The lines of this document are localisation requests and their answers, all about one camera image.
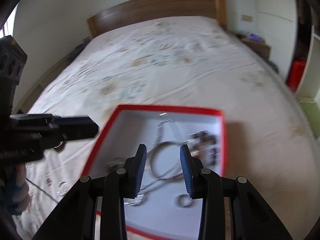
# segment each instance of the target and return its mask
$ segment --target red rim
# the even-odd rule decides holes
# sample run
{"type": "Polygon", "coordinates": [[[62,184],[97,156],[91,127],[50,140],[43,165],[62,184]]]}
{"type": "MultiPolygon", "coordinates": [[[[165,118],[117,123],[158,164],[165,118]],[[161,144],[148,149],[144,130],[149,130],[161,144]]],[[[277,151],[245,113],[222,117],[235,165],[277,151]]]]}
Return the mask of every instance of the red rim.
{"type": "MultiPolygon", "coordinates": [[[[100,147],[104,141],[104,138],[108,134],[118,114],[123,110],[174,112],[174,113],[185,113],[185,114],[203,114],[203,115],[221,116],[221,119],[222,119],[221,134],[223,135],[222,136],[223,142],[221,144],[221,153],[223,154],[222,164],[221,164],[222,166],[221,174],[222,176],[224,176],[225,169],[227,166],[227,131],[226,131],[226,123],[225,123],[223,111],[219,109],[212,109],[212,108],[199,108],[199,107],[188,107],[188,106],[161,106],[161,105],[118,105],[118,107],[114,110],[113,114],[111,115],[109,121],[103,128],[102,132],[100,133],[99,138],[96,144],[94,145],[91,151],[91,154],[87,159],[87,162],[84,166],[81,176],[89,174],[91,166],[95,160],[96,155],[100,150],[100,147]]],[[[174,240],[174,239],[164,238],[161,236],[155,236],[129,226],[126,226],[126,230],[134,234],[138,234],[153,240],[174,240]]]]}

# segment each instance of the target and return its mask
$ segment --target open box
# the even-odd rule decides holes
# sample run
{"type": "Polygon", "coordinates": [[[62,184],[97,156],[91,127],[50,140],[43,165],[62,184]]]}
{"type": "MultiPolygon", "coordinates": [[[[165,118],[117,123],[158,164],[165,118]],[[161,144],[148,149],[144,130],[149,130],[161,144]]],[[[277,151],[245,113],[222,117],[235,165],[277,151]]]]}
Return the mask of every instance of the open box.
{"type": "MultiPolygon", "coordinates": [[[[147,146],[148,151],[151,150],[158,135],[157,127],[163,121],[163,113],[172,117],[183,141],[203,130],[217,137],[218,158],[215,165],[209,168],[223,176],[227,160],[223,112],[209,108],[157,105],[119,105],[102,130],[82,175],[93,179],[106,176],[106,163],[114,158],[135,156],[141,143],[147,146]]],[[[161,141],[176,141],[169,123],[164,123],[162,128],[161,141]]],[[[163,174],[179,161],[179,148],[172,145],[158,154],[155,161],[158,174],[163,174]]],[[[147,160],[141,188],[154,180],[147,160]]],[[[141,205],[125,206],[127,231],[151,239],[198,239],[202,200],[194,200],[191,206],[182,208],[177,205],[177,196],[186,193],[183,179],[156,182],[149,188],[141,205]]]]}

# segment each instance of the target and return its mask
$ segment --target window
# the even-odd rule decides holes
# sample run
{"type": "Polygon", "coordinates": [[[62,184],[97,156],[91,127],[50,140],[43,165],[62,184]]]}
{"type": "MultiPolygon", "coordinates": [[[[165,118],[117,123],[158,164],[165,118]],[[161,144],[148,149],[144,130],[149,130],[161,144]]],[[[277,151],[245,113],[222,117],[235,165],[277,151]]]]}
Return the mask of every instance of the window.
{"type": "Polygon", "coordinates": [[[18,7],[18,5],[13,9],[9,18],[5,22],[4,27],[2,28],[2,30],[0,30],[0,38],[2,38],[3,36],[13,34],[13,24],[14,24],[14,18],[16,16],[17,7],[18,7]]]}

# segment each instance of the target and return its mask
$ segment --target bed sheet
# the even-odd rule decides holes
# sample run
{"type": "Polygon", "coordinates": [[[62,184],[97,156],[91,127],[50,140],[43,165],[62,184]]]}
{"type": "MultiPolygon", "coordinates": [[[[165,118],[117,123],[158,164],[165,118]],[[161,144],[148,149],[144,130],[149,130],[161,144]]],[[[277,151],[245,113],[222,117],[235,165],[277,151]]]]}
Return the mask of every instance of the bed sheet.
{"type": "MultiPolygon", "coordinates": [[[[293,239],[303,239],[313,227],[320,214],[320,162],[307,121],[272,70],[215,20],[161,18],[98,36],[30,113],[89,115],[102,128],[115,107],[126,103],[222,109],[226,176],[247,177],[293,239]]],[[[57,184],[71,187],[79,179],[94,143],[47,150],[45,159],[27,164],[28,178],[59,201],[57,184]]],[[[30,195],[28,209],[15,218],[23,239],[31,239],[56,205],[33,185],[30,195]]]]}

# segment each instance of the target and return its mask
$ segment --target green floor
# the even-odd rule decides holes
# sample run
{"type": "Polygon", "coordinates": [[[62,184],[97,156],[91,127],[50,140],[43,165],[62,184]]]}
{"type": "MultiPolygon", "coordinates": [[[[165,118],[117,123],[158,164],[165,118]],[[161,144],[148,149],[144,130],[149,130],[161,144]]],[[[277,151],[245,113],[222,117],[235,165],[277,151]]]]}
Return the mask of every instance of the green floor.
{"type": "Polygon", "coordinates": [[[320,110],[317,103],[307,98],[299,98],[298,101],[309,120],[313,134],[318,138],[320,136],[320,110]]]}

